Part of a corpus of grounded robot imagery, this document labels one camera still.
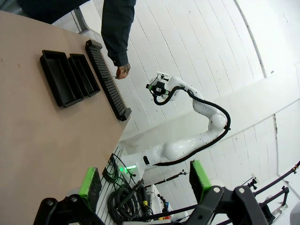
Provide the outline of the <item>person left hand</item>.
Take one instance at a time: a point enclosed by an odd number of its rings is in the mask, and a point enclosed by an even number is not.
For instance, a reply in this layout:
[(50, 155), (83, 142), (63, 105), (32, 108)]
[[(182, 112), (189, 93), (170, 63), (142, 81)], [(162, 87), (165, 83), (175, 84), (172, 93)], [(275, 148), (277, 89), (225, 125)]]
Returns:
[(117, 67), (117, 71), (116, 71), (116, 79), (124, 79), (128, 76), (129, 71), (131, 69), (131, 66), (129, 63), (127, 63), (124, 66), (121, 67)]

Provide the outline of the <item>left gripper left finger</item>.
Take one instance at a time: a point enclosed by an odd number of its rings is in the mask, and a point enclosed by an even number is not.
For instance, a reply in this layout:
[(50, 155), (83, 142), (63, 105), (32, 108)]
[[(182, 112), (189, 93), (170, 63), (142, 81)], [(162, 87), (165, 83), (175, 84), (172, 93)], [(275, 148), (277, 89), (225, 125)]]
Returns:
[(37, 211), (35, 225), (103, 225), (96, 214), (102, 188), (97, 167), (88, 168), (79, 193), (58, 201), (45, 198)]

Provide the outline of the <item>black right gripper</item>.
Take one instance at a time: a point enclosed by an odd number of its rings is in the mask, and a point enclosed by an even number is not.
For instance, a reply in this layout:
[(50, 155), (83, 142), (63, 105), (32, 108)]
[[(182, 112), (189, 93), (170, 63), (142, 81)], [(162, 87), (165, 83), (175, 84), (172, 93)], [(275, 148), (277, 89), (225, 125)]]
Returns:
[(154, 95), (169, 95), (169, 91), (165, 89), (165, 83), (157, 81), (154, 85), (147, 84), (146, 89), (151, 90)]

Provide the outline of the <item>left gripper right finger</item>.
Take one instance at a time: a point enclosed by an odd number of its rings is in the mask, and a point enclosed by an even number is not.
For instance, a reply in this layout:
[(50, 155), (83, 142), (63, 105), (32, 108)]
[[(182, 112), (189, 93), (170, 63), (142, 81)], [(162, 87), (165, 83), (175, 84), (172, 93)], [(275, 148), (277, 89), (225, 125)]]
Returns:
[(247, 186), (234, 190), (212, 185), (201, 163), (190, 162), (189, 182), (197, 205), (187, 225), (210, 225), (217, 214), (226, 214), (234, 225), (267, 225), (261, 206)]

